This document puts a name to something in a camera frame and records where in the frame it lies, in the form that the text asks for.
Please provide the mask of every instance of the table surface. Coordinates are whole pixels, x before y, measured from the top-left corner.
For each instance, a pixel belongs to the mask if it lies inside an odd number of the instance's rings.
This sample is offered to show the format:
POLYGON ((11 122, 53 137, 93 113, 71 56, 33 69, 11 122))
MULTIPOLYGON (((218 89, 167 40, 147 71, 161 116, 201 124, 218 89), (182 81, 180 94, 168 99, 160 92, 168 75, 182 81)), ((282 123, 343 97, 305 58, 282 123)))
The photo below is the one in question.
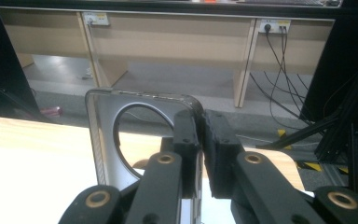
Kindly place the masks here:
MULTIPOLYGON (((122 136, 135 139, 131 134, 122 136)), ((144 135, 133 141, 142 147, 158 144, 157 138, 144 135)), ((268 156, 295 188, 304 189, 290 157, 246 150, 268 156)), ((210 211, 220 205, 228 209, 229 201, 211 199, 208 180, 203 182, 203 214, 205 210, 214 214, 210 211)), ((89 129, 0 118, 0 223, 57 223, 75 196, 96 184, 89 129)), ((211 223, 207 218, 202 221, 211 223)))

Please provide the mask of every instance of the wooden table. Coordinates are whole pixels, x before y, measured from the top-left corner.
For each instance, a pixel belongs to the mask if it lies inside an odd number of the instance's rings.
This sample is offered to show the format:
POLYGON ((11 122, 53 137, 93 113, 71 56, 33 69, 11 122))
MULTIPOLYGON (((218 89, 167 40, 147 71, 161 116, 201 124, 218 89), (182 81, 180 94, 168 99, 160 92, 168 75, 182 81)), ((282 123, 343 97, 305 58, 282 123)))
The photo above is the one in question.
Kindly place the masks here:
MULTIPOLYGON (((158 139, 140 137, 144 140, 137 140, 134 146, 159 146, 158 139)), ((287 155, 246 150, 268 156, 295 188, 304 189, 287 155)), ((202 197, 205 209, 211 211, 220 200, 210 199, 207 181, 204 179, 202 197)), ((89 129, 0 118, 0 223, 57 223, 75 196, 96 184, 89 129)))

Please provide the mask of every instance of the electrical outlet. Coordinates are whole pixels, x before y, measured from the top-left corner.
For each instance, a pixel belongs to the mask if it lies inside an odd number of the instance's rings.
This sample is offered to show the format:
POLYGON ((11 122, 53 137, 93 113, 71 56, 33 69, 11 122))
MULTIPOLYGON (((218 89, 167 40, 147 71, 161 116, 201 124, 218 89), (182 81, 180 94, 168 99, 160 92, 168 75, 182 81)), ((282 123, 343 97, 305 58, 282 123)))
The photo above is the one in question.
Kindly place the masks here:
POLYGON ((109 25, 109 20, 104 12, 84 12, 83 18, 86 24, 109 25))
POLYGON ((286 27, 286 33, 289 32, 290 21, 289 20, 261 20, 259 33, 265 33, 265 26, 269 24, 271 29, 269 30, 270 34, 281 34, 281 27, 286 27))

